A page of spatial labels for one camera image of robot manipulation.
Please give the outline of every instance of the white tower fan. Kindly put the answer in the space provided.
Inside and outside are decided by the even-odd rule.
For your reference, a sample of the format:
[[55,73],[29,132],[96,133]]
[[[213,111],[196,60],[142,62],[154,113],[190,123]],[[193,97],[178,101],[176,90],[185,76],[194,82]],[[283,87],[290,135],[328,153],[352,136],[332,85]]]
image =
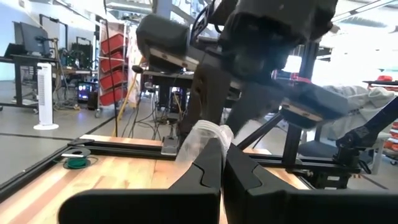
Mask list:
[[52,114],[52,71],[51,64],[37,64],[37,89],[39,98],[39,124],[36,130],[53,130],[59,125],[53,123]]

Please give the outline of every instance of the green wire spool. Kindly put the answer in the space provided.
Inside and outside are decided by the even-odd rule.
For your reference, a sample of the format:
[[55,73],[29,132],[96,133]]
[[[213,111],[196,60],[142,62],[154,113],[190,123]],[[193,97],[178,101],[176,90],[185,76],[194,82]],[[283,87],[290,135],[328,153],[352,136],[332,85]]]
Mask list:
[[66,157],[63,167],[66,169],[83,169],[91,165],[88,159],[91,151],[88,149],[71,149],[62,154]]
[[83,169],[89,167],[91,161],[87,158],[69,158],[64,163],[64,168],[66,169]]

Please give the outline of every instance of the black office chair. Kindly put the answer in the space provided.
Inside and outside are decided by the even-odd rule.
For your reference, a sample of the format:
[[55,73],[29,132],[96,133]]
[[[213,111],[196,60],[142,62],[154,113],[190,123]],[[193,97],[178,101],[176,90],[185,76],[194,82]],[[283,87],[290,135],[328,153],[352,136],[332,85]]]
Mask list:
[[[323,126],[319,126],[315,131],[315,138],[313,141],[303,143],[298,146],[298,153],[302,156],[308,157],[321,157],[321,158],[332,158],[338,151],[336,146],[327,144],[320,141],[321,132]],[[359,159],[364,161],[366,164],[373,162],[374,150],[364,151],[359,156]]]

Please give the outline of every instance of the computer monitor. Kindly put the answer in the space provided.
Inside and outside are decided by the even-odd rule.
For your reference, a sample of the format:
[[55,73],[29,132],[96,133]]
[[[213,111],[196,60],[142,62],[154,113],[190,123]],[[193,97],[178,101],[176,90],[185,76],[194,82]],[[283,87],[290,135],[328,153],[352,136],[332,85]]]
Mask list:
[[50,55],[49,35],[44,29],[21,22],[21,30],[27,52]]

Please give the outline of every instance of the black table leg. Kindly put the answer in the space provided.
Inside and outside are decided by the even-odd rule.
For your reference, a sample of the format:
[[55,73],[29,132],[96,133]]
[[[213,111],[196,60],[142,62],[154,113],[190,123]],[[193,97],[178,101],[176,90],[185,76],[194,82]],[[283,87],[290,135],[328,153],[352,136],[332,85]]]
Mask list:
[[21,66],[15,62],[15,92],[16,92],[16,105],[22,106],[22,77],[21,77]]

